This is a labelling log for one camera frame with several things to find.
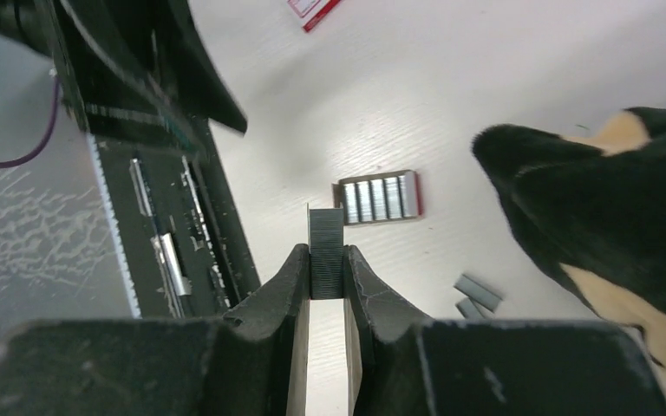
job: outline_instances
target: cable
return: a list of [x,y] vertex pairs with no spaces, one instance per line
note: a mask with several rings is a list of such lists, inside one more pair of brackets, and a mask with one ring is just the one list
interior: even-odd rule
[[55,86],[52,88],[52,108],[49,113],[49,122],[47,124],[47,129],[44,131],[44,135],[36,147],[29,153],[25,154],[21,158],[6,160],[0,162],[0,169],[9,169],[11,167],[21,166],[39,155],[39,153],[44,150],[44,148],[49,143],[49,139],[52,137],[52,132],[55,131],[55,123],[57,121],[57,108],[59,107],[59,98],[60,95],[60,80],[55,77]]

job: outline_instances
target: black fabric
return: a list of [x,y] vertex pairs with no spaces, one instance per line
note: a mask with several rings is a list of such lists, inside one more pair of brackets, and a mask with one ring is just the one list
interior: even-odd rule
[[651,136],[636,151],[604,157],[556,134],[496,126],[473,154],[544,273],[585,302],[559,264],[591,271],[666,315],[666,110],[628,111]]

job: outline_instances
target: black plastic part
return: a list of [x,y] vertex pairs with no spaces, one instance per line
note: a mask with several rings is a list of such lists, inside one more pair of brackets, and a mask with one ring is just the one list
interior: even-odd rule
[[[345,250],[355,415],[666,415],[642,351],[603,322],[429,319]],[[223,320],[51,322],[0,341],[0,415],[304,414],[300,244]]]
[[83,130],[133,140],[122,130],[148,126],[104,120],[86,113],[85,105],[156,114],[161,106],[153,100],[168,97],[172,103],[162,104],[177,105],[182,114],[246,131],[185,0],[0,0],[0,35],[54,58],[61,79],[71,84],[66,96]]

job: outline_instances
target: table surface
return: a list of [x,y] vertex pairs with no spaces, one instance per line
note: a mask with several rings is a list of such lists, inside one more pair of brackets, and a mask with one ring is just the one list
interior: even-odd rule
[[[309,34],[283,0],[190,3],[249,118],[243,138],[213,131],[263,281],[306,241],[306,205],[329,207],[331,183],[415,169],[423,219],[346,229],[388,284],[457,317],[467,271],[504,295],[498,317],[591,317],[514,243],[470,143],[497,123],[587,135],[621,108],[666,107],[666,0],[343,0]],[[0,159],[41,134],[48,69],[0,40]],[[102,209],[64,115],[44,155],[0,172],[0,333],[128,315]],[[308,413],[345,414],[343,311],[312,314]]]

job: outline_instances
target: tan fabric patch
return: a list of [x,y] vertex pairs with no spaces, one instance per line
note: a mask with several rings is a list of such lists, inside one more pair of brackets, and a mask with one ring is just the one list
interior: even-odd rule
[[644,328],[648,351],[665,366],[665,369],[658,370],[666,386],[666,315],[643,298],[590,271],[566,264],[560,264],[560,267],[578,286],[597,315],[620,325]]
[[650,134],[642,119],[629,112],[622,112],[604,124],[601,131],[589,138],[563,136],[563,140],[594,146],[611,156],[637,150],[650,142]]

